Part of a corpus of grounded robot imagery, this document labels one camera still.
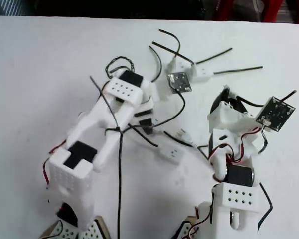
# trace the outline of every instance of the black cable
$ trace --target black cable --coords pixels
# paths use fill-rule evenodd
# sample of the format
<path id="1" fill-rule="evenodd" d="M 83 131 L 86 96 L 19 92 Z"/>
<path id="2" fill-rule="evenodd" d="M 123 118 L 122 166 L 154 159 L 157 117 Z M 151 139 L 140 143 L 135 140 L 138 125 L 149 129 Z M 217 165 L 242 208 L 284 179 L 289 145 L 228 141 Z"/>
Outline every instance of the black cable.
<path id="1" fill-rule="evenodd" d="M 273 210 L 273 204 L 271 203 L 271 200 L 270 200 L 270 198 L 269 198 L 269 196 L 268 196 L 266 190 L 264 189 L 263 184 L 262 184 L 262 183 L 259 183 L 259 186 L 261 187 L 261 189 L 262 189 L 263 192 L 264 192 L 264 195 L 265 195 L 266 198 L 267 198 L 267 201 L 268 201 L 268 203 L 269 203 L 269 209 L 266 211 L 266 213 L 263 215 L 263 217 L 259 220 L 259 222 L 258 222 L 258 230 L 259 230 L 261 224 L 262 224 L 262 223 L 264 222 L 264 220 L 266 219 L 266 217 L 267 217 L 267 216 L 269 215 L 269 213 Z"/>
<path id="2" fill-rule="evenodd" d="M 145 137 L 144 134 L 142 134 L 138 129 L 133 128 L 133 130 L 139 135 L 141 136 L 143 139 L 146 140 L 146 142 L 148 142 L 149 144 L 153 145 L 154 147 L 158 147 L 158 144 L 153 143 L 152 141 L 150 141 L 147 137 Z"/>
<path id="3" fill-rule="evenodd" d="M 112 75 L 110 75 L 110 73 L 109 73 L 109 67 L 114 63 L 114 62 L 116 62 L 117 60 L 119 60 L 119 59 L 124 59 L 124 60 L 127 60 L 129 63 L 130 63 L 130 65 L 131 65 L 131 71 L 135 71 L 134 70 L 134 64 L 133 64 L 133 62 L 129 59 L 129 58 L 127 58 L 127 57 L 125 57 L 125 56 L 118 56 L 118 57 L 116 57 L 116 58 L 114 58 L 112 61 L 110 61 L 110 63 L 105 67 L 105 72 L 106 72 L 106 74 L 107 74 L 107 76 L 111 79 L 111 78 L 113 78 L 113 76 Z"/>
<path id="4" fill-rule="evenodd" d="M 173 51 L 173 50 L 171 50 L 171 49 L 169 49 L 169 48 L 167 48 L 167 47 L 165 47 L 165 46 L 163 46 L 163 45 L 160 45 L 160 44 L 158 44 L 157 42 L 154 42 L 154 41 L 152 41 L 151 43 L 152 43 L 153 45 L 155 45 L 155 46 L 160 47 L 161 49 L 163 49 L 163 50 L 165 50 L 165 51 L 168 51 L 168 52 L 170 52 L 170 53 L 176 54 L 177 56 L 179 56 L 179 57 L 183 58 L 184 60 L 190 62 L 192 65 L 195 64 L 195 62 L 193 62 L 192 60 L 190 60 L 190 59 L 187 58 L 186 56 L 183 56 L 183 55 L 181 55 L 180 53 L 177 53 L 176 51 Z"/>
<path id="5" fill-rule="evenodd" d="M 91 81 L 93 82 L 93 84 L 96 86 L 96 88 L 98 88 L 98 90 L 100 91 L 101 96 L 103 97 L 105 103 L 107 104 L 107 106 L 108 106 L 108 108 L 109 108 L 109 110 L 110 110 L 110 112 L 111 112 L 111 114 L 112 114 L 112 116 L 113 116 L 113 118 L 114 118 L 116 127 L 119 127 L 119 124 L 118 124 L 118 122 L 117 122 L 117 120 L 116 120 L 116 117 L 115 117 L 115 115 L 114 115 L 114 113 L 113 113 L 113 110 L 111 109 L 110 104 L 109 104 L 109 102 L 107 101 L 107 99 L 105 98 L 105 96 L 104 96 L 104 94 L 103 94 L 101 88 L 98 86 L 98 84 L 96 84 L 96 82 L 94 81 L 94 79 L 92 78 L 92 76 L 90 76 L 90 79 L 91 79 Z"/>
<path id="6" fill-rule="evenodd" d="M 250 68 L 244 68 L 244 69 L 237 69 L 237 70 L 227 70 L 227 71 L 218 71 L 214 72 L 214 75 L 224 74 L 224 73 L 230 73 L 230 72 L 242 72 L 242 71 L 250 71 L 250 70 L 257 70 L 261 69 L 263 66 L 256 66 L 256 67 L 250 67 Z"/>
<path id="7" fill-rule="evenodd" d="M 55 235 L 51 235 L 51 236 L 46 236 L 46 237 L 41 237 L 41 238 L 39 238 L 39 239 L 48 239 L 48 238 L 54 238 L 54 237 L 57 237 L 57 236 L 59 236 L 59 235 L 61 235 L 61 233 L 63 232 L 63 222 L 61 221 L 61 220 L 58 220 L 58 223 L 61 223 L 61 230 L 57 233 L 57 234 L 55 234 Z"/>
<path id="8" fill-rule="evenodd" d="M 119 146 L 119 202 L 118 202 L 118 220 L 117 230 L 118 239 L 120 239 L 120 220 L 121 220 L 121 197 L 122 197 L 122 147 L 123 147 L 123 134 L 120 135 L 120 146 Z"/>
<path id="9" fill-rule="evenodd" d="M 123 131 L 123 133 L 125 133 L 125 132 L 128 131 L 128 130 L 130 130 L 131 128 L 155 128 L 155 127 L 161 126 L 161 125 L 163 125 L 163 124 L 165 124 L 165 123 L 167 123 L 167 122 L 170 122 L 171 120 L 173 120 L 173 119 L 175 119 L 177 116 L 179 116 L 180 113 L 182 113 L 182 111 L 183 111 L 184 108 L 185 108 L 186 101 L 185 101 L 183 95 L 179 92 L 179 90 L 176 89 L 176 92 L 178 93 L 178 95 L 179 95 L 179 96 L 181 97 L 181 99 L 183 100 L 183 106 L 182 106 L 182 108 L 180 109 L 180 111 L 179 111 L 177 114 L 175 114 L 173 117 L 171 117 L 171 118 L 169 118 L 169 119 L 167 119 L 167 120 L 164 120 L 164 121 L 161 122 L 161 123 L 153 124 L 153 125 L 151 125 L 151 126 L 148 126 L 148 125 L 132 125 L 132 126 L 126 128 L 126 129 Z"/>
<path id="10" fill-rule="evenodd" d="M 177 143 L 180 143 L 182 145 L 185 145 L 187 147 L 193 147 L 189 143 L 186 143 L 184 141 L 179 140 L 178 138 L 175 138 L 174 136 L 170 135 L 168 132 L 164 131 L 164 134 L 166 134 L 167 137 L 171 138 L 172 140 L 176 141 Z"/>
<path id="11" fill-rule="evenodd" d="M 262 152 L 264 152 L 264 150 L 267 148 L 267 145 L 268 145 L 268 140 L 267 140 L 267 138 L 266 138 L 266 136 L 265 136 L 265 134 L 264 134 L 264 129 L 265 129 L 265 127 L 266 127 L 266 126 L 263 125 L 263 126 L 261 127 L 261 130 L 260 130 L 260 133 L 261 133 L 261 135 L 262 135 L 262 137 L 263 137 L 263 139 L 264 139 L 264 145 L 263 145 L 262 149 L 259 150 L 258 154 L 261 154 Z"/>
<path id="12" fill-rule="evenodd" d="M 158 53 L 154 50 L 154 48 L 152 48 L 151 46 L 149 46 L 149 48 L 154 52 L 154 54 L 157 56 L 158 61 L 159 61 L 159 72 L 158 72 L 158 75 L 154 79 L 152 79 L 152 81 L 151 81 L 151 82 L 155 82 L 159 78 L 159 76 L 161 74 L 162 64 L 161 64 L 161 59 L 160 59 Z"/>
<path id="13" fill-rule="evenodd" d="M 173 33 L 170 33 L 170 32 L 168 32 L 168 31 L 165 31 L 165 30 L 162 30 L 162 29 L 159 29 L 159 31 L 162 32 L 162 33 L 165 33 L 165 34 L 167 34 L 167 35 L 170 35 L 170 36 L 172 36 L 172 37 L 174 37 L 174 38 L 176 39 L 176 41 L 178 42 L 177 53 L 179 53 L 179 50 L 180 50 L 180 41 L 179 41 L 179 39 L 177 38 L 177 36 L 175 36 Z"/>
<path id="14" fill-rule="evenodd" d="M 288 95 L 286 95 L 285 97 L 283 97 L 281 99 L 281 101 L 285 101 L 286 99 L 288 99 L 290 96 L 292 96 L 294 93 L 296 93 L 297 91 L 296 90 L 293 90 L 291 91 Z M 258 105 L 258 104 L 255 104 L 255 103 L 252 103 L 244 98 L 242 98 L 241 96 L 237 96 L 236 99 L 242 101 L 242 102 L 245 102 L 246 104 L 250 105 L 250 106 L 255 106 L 255 107 L 263 107 L 264 105 Z"/>
<path id="15" fill-rule="evenodd" d="M 242 102 L 245 102 L 246 104 L 250 105 L 250 106 L 254 106 L 254 107 L 262 107 L 264 105 L 258 105 L 258 104 L 255 104 L 255 103 L 252 103 L 244 98 L 242 98 L 241 96 L 237 96 L 236 99 L 242 101 Z"/>
<path id="16" fill-rule="evenodd" d="M 283 97 L 281 99 L 281 101 L 285 101 L 286 99 L 288 99 L 290 96 L 292 96 L 294 93 L 296 93 L 297 91 L 296 90 L 293 90 L 291 91 L 288 95 L 286 95 L 285 97 Z"/>
<path id="17" fill-rule="evenodd" d="M 218 56 L 221 56 L 221 55 L 223 55 L 223 54 L 225 54 L 225 53 L 231 51 L 232 49 L 233 49 L 233 48 L 231 47 L 231 48 L 227 49 L 226 51 L 223 51 L 223 52 L 221 52 L 221 53 L 218 53 L 217 55 L 211 56 L 211 57 L 209 57 L 209 58 L 207 58 L 207 59 L 205 59 L 205 60 L 202 60 L 202 61 L 198 61 L 198 62 L 196 62 L 196 65 L 198 65 L 198 64 L 200 64 L 200 63 L 203 63 L 203 62 L 206 62 L 206 61 L 209 61 L 209 60 L 211 60 L 211 59 L 214 59 L 214 58 L 216 58 L 216 57 L 218 57 Z"/>
<path id="18" fill-rule="evenodd" d="M 204 153 L 204 151 L 201 148 L 205 148 L 208 147 L 208 145 L 202 145 L 202 146 L 198 146 L 197 149 L 198 151 L 208 160 L 207 155 Z"/>
<path id="19" fill-rule="evenodd" d="M 127 66 L 118 66 L 116 68 L 114 68 L 113 70 L 109 71 L 109 73 L 113 73 L 113 72 L 116 72 L 117 70 L 120 70 L 120 69 L 127 69 L 128 71 L 130 71 L 130 68 L 128 68 Z"/>

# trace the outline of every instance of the white table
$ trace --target white table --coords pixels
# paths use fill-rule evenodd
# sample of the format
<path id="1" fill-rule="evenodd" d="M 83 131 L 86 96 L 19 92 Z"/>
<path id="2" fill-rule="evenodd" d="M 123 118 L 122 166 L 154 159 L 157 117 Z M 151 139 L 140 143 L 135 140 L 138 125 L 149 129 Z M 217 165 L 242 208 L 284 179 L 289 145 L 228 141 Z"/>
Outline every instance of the white table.
<path id="1" fill-rule="evenodd" d="M 263 70 L 195 84 L 192 93 L 184 94 L 187 105 L 178 121 L 199 143 L 209 137 L 206 116 L 223 85 L 259 104 L 269 96 L 298 91 L 288 99 L 295 113 L 279 133 L 267 134 L 269 146 L 260 159 L 274 210 L 259 236 L 299 239 L 299 25 L 55 17 L 0 17 L 0 239 L 37 238 L 56 220 L 42 176 L 47 152 L 64 139 L 78 113 L 95 103 L 98 92 L 88 76 L 103 84 L 104 67 L 112 58 L 129 57 L 136 72 L 149 79 L 156 74 L 151 41 L 176 48 L 159 28 L 175 33 L 181 53 L 194 60 L 234 48 L 204 64 L 206 68 L 264 65 Z M 163 62 L 171 59 L 157 51 Z M 179 107 L 174 98 L 169 104 Z M 126 134 L 121 238 L 168 239 L 194 213 L 194 205 L 211 199 L 215 182 L 210 166 L 198 152 L 183 149 L 186 157 L 175 167 L 134 132 Z M 117 155 L 95 174 L 96 213 L 103 216 L 112 238 L 117 234 L 117 175 Z M 264 211 L 268 208 L 265 197 L 261 205 Z"/>

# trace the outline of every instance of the hole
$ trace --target hole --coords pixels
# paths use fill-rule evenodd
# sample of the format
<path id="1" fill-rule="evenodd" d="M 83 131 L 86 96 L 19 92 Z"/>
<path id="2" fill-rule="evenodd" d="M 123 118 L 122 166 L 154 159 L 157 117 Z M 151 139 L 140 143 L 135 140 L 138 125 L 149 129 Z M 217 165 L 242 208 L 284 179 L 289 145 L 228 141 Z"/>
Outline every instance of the hole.
<path id="1" fill-rule="evenodd" d="M 224 135 L 224 136 L 221 136 L 220 138 L 219 138 L 219 140 L 224 140 L 224 139 L 226 139 L 227 138 L 227 135 Z"/>

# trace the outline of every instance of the black circuit board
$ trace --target black circuit board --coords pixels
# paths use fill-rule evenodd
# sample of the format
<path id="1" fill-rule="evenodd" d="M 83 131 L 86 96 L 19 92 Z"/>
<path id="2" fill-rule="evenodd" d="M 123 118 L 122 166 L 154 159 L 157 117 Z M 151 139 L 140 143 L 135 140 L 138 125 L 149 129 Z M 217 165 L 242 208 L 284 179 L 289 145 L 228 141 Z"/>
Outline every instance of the black circuit board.
<path id="1" fill-rule="evenodd" d="M 190 92 L 192 91 L 187 74 L 185 72 L 176 72 L 167 75 L 170 85 L 175 89 L 178 89 L 179 92 Z"/>
<path id="2" fill-rule="evenodd" d="M 268 128 L 278 132 L 294 110 L 295 108 L 287 103 L 271 97 L 259 112 L 256 122 L 264 125 L 270 122 Z"/>

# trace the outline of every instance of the connector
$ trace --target connector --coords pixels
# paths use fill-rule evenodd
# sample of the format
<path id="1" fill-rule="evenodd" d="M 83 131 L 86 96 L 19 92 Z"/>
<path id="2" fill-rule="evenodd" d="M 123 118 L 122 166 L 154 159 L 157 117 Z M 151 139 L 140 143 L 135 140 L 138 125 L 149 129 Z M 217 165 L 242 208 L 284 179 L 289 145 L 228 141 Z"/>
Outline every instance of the connector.
<path id="1" fill-rule="evenodd" d="M 176 165 L 180 164 L 184 156 L 184 152 L 182 150 L 175 147 L 174 145 L 166 143 L 162 143 L 159 145 L 159 153 L 164 159 Z"/>
<path id="2" fill-rule="evenodd" d="M 194 140 L 192 139 L 192 137 L 189 135 L 189 133 L 187 133 L 185 130 L 183 130 L 182 128 L 180 129 L 179 132 L 177 132 L 177 138 L 180 139 L 181 141 L 184 141 L 185 143 L 190 144 L 191 146 L 193 146 L 194 148 L 198 147 L 198 144 L 194 142 Z"/>

